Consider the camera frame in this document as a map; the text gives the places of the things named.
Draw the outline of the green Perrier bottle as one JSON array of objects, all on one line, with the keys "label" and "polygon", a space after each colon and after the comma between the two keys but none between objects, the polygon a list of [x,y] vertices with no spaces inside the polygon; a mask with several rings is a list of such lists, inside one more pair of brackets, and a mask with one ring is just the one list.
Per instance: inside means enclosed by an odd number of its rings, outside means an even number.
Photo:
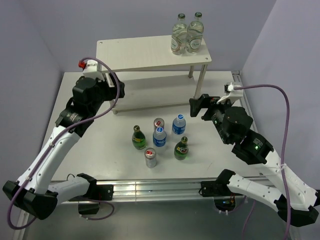
[{"label": "green Perrier bottle", "polygon": [[139,125],[133,127],[132,144],[137,150],[142,150],[146,147],[146,137],[140,129]]},{"label": "green Perrier bottle", "polygon": [[175,145],[174,148],[174,156],[177,160],[184,160],[189,152],[189,146],[188,146],[188,138],[186,136],[183,136]]}]

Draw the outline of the red bull can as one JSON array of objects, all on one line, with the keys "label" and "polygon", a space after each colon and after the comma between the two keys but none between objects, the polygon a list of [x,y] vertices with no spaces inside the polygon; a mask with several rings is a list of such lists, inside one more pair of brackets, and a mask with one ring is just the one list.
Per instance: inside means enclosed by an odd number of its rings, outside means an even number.
[{"label": "red bull can", "polygon": [[160,118],[160,117],[156,118],[156,119],[153,121],[153,129],[154,129],[154,131],[156,131],[156,129],[157,129],[158,127],[162,127],[162,128],[165,127],[165,121],[164,121],[162,118]]},{"label": "red bull can", "polygon": [[144,152],[144,157],[148,168],[154,168],[157,165],[157,153],[154,148],[147,148]]}]

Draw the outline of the Red Bull can front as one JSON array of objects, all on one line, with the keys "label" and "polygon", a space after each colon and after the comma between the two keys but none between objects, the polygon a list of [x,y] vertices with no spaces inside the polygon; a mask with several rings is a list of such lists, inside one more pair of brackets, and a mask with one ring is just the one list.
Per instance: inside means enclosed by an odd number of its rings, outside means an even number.
[{"label": "Red Bull can front", "polygon": [[144,152],[144,157],[148,168],[154,168],[157,165],[157,153],[154,148],[147,148]]}]

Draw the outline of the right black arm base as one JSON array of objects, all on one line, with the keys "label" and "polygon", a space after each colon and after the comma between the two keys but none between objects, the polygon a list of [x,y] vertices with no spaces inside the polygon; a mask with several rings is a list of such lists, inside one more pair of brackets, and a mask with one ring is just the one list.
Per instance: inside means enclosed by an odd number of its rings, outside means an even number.
[{"label": "right black arm base", "polygon": [[236,211],[247,200],[246,196],[231,192],[225,184],[215,180],[201,181],[198,194],[203,198],[212,198],[216,211],[225,215]]}]

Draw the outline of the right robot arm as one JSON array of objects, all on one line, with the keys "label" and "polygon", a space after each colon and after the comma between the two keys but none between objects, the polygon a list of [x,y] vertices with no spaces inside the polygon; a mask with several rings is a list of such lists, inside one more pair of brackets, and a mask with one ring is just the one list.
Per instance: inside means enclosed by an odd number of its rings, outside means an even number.
[{"label": "right robot arm", "polygon": [[304,183],[289,167],[284,166],[273,146],[261,134],[251,130],[253,119],[246,110],[230,100],[221,103],[219,97],[203,94],[189,100],[190,116],[212,121],[225,145],[247,165],[265,176],[272,187],[246,179],[232,170],[224,169],[214,181],[201,182],[203,197],[227,196],[231,193],[257,200],[277,212],[294,227],[314,224],[319,216],[316,206],[320,193]]}]

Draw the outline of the Pocari Sweat bottle front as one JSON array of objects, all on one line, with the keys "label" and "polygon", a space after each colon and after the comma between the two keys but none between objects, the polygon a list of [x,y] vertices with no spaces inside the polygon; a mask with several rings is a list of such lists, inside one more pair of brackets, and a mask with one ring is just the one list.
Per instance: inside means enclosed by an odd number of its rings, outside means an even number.
[{"label": "Pocari Sweat bottle front", "polygon": [[153,147],[157,154],[163,154],[166,150],[167,133],[164,128],[159,126],[152,135]]}]

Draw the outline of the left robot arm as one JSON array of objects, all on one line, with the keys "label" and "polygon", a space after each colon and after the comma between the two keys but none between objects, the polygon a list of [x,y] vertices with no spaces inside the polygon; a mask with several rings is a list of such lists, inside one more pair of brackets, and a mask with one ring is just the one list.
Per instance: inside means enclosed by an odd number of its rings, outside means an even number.
[{"label": "left robot arm", "polygon": [[31,166],[18,180],[8,180],[2,190],[16,206],[39,220],[48,218],[55,208],[73,198],[91,200],[98,193],[97,180],[79,173],[71,180],[51,184],[51,180],[71,148],[85,134],[104,102],[125,96],[125,84],[115,73],[109,77],[110,87],[104,79],[81,76],[72,88],[72,97],[59,114],[51,136]]}]

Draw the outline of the pocari sweat bottle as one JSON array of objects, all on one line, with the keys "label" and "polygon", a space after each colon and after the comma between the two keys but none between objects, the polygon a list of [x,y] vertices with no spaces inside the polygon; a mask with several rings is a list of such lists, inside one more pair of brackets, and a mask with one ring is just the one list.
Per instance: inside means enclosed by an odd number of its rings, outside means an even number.
[{"label": "pocari sweat bottle", "polygon": [[173,141],[179,142],[185,134],[186,119],[183,114],[178,114],[172,121],[171,137]]},{"label": "pocari sweat bottle", "polygon": [[167,133],[164,128],[159,126],[152,135],[153,147],[157,154],[163,154],[166,150]]}]

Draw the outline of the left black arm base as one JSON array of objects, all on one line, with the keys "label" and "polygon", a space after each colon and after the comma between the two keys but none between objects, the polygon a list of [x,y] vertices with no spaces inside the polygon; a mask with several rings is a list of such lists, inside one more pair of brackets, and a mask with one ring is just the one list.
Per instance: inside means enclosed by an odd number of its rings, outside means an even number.
[{"label": "left black arm base", "polygon": [[80,196],[78,201],[89,201],[90,203],[79,203],[78,213],[82,216],[96,215],[98,211],[102,208],[102,204],[106,204],[111,207],[111,212],[105,216],[105,218],[110,217],[114,211],[115,207],[110,201],[113,199],[114,186],[112,184],[107,185],[97,185],[96,189],[90,196]]}]

